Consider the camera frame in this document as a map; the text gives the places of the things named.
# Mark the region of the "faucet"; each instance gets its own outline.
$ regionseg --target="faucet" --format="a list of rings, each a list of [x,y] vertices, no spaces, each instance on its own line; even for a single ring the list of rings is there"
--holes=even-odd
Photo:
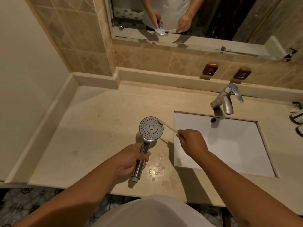
[[[223,111],[226,115],[234,114],[232,100],[230,99],[231,94],[235,94],[240,103],[244,102],[237,85],[229,83],[226,88],[217,96],[217,98],[210,103],[210,106],[215,110],[223,104]]]

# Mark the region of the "sink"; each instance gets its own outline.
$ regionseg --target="sink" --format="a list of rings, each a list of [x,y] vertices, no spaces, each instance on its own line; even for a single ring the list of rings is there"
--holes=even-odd
[[[174,127],[200,131],[209,151],[238,173],[275,177],[256,121],[175,112]],[[174,165],[200,168],[176,136]]]

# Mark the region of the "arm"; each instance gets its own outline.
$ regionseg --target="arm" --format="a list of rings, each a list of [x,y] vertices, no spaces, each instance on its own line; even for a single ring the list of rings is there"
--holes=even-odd
[[[152,24],[157,29],[158,28],[157,21],[161,21],[161,15],[157,12],[156,9],[152,8],[150,0],[141,0],[141,1],[143,3],[145,11],[146,11],[147,15],[149,16]]]
[[[178,26],[176,32],[183,32],[190,28],[191,21],[196,15],[197,11],[200,9],[204,0],[191,0],[189,7],[185,14],[178,21]]]
[[[199,131],[178,130],[177,136],[240,226],[303,226],[303,219],[293,211],[209,152]]]
[[[101,163],[19,222],[16,227],[84,226],[115,179],[130,174],[137,159],[146,162],[149,160],[150,152],[139,153],[141,145],[142,143],[129,145]]]

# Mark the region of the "hand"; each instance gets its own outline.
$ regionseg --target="hand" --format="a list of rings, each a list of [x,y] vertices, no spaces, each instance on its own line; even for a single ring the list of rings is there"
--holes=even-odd
[[[197,156],[209,152],[200,131],[192,129],[178,130],[177,137],[185,153],[193,160],[195,160]]]
[[[130,174],[135,166],[137,159],[149,161],[150,152],[147,154],[140,153],[142,143],[135,143],[128,145],[126,148],[115,154],[110,158],[113,161],[112,164],[116,165],[116,171],[118,176]]]
[[[176,33],[187,31],[191,26],[191,20],[192,18],[189,15],[184,14],[178,21]]]
[[[146,13],[148,14],[148,16],[149,16],[149,18],[150,18],[152,24],[153,24],[153,25],[156,27],[156,29],[157,29],[157,28],[158,28],[158,22],[157,22],[157,20],[160,21],[160,22],[162,23],[162,21],[161,21],[161,15],[160,15],[160,14],[158,13],[158,11],[155,10],[155,9],[150,9],[150,10],[146,11]]]

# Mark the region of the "beige countertop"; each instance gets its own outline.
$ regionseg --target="beige countertop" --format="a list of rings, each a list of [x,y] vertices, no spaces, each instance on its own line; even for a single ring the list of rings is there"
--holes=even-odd
[[[66,188],[125,146],[136,142],[141,120],[155,116],[173,126],[174,111],[214,115],[218,93],[123,81],[118,90],[80,86],[29,184]],[[258,121],[278,177],[244,174],[297,214],[303,214],[303,139],[289,120],[291,103],[232,97],[238,119]],[[201,169],[173,167],[174,133],[164,128],[141,179],[121,178],[112,194],[170,195],[185,202],[224,206]]]

